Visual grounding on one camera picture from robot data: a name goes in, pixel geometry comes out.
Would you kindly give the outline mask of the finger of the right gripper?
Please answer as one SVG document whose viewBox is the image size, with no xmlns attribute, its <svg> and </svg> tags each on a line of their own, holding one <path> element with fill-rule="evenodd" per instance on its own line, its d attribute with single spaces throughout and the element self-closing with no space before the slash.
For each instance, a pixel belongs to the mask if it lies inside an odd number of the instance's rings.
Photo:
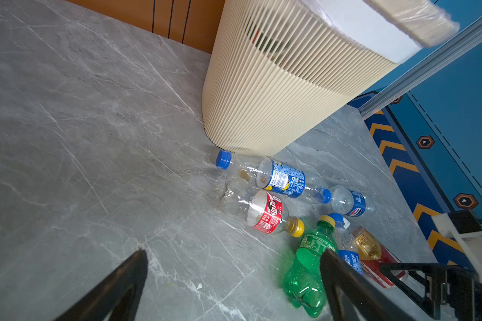
<svg viewBox="0 0 482 321">
<path fill-rule="evenodd" d="M 477 318 L 477 275 L 459 266 L 438 263 L 383 263 L 381 273 L 429 317 L 439 320 L 441 307 L 450 306 L 459 320 Z"/>
</svg>

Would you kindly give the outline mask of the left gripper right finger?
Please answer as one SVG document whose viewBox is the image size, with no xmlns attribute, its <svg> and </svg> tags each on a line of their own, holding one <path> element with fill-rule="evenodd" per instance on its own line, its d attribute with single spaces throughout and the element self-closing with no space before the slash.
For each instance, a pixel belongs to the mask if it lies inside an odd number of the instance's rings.
<svg viewBox="0 0 482 321">
<path fill-rule="evenodd" d="M 321 255 L 320 272 L 334 320 L 412 320 L 334 251 Z"/>
</svg>

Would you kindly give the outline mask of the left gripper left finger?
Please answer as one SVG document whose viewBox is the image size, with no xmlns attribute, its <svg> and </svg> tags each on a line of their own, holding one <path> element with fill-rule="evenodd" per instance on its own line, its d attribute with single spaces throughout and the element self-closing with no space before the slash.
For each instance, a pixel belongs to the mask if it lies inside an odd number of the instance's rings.
<svg viewBox="0 0 482 321">
<path fill-rule="evenodd" d="M 57 320 L 134 320 L 148 273 L 145 250 L 137 250 Z"/>
</svg>

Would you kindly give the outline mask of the green Sprite bottle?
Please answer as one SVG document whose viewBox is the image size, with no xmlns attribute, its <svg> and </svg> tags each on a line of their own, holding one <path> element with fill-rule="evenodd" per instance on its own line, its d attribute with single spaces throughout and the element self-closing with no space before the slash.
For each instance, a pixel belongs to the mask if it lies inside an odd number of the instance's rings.
<svg viewBox="0 0 482 321">
<path fill-rule="evenodd" d="M 325 251 L 338 252 L 335 229 L 336 222 L 332 217 L 321 216 L 316 226 L 303 235 L 293 265 L 283 281 L 283 291 L 292 306 L 304 308 L 312 318 L 317 318 L 327 303 L 320 263 Z"/>
</svg>

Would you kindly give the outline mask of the clear Pepsi water bottle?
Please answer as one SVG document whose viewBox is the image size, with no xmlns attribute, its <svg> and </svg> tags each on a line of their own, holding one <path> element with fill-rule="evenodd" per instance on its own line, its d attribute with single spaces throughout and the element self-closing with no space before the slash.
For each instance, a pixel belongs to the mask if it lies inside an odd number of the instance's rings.
<svg viewBox="0 0 482 321">
<path fill-rule="evenodd" d="M 376 204 L 368 195 L 336 185 L 323 191 L 327 210 L 347 217 L 371 216 L 377 211 Z"/>
</svg>

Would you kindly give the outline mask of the small bottle red white label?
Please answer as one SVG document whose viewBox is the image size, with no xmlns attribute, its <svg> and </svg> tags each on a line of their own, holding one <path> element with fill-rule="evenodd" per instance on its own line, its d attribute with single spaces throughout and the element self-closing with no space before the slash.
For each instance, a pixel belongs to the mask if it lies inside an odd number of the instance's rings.
<svg viewBox="0 0 482 321">
<path fill-rule="evenodd" d="M 285 232 L 299 238 L 305 232 L 305 224 L 289 214 L 280 197 L 252 187 L 244 179 L 230 179 L 226 182 L 219 206 L 223 212 L 236 216 L 245 226 L 262 234 Z"/>
</svg>

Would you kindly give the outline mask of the clear bottle blue yellow label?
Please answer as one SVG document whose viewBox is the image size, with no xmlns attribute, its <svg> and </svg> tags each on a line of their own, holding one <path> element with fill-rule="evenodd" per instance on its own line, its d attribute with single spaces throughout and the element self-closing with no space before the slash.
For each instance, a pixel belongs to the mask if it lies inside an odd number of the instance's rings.
<svg viewBox="0 0 482 321">
<path fill-rule="evenodd" d="M 267 156 L 250 156 L 221 150 L 216 166 L 230 176 L 248 181 L 254 187 L 299 198 L 310 204 L 326 204 L 330 194 L 327 183 L 320 176 L 302 171 Z"/>
</svg>

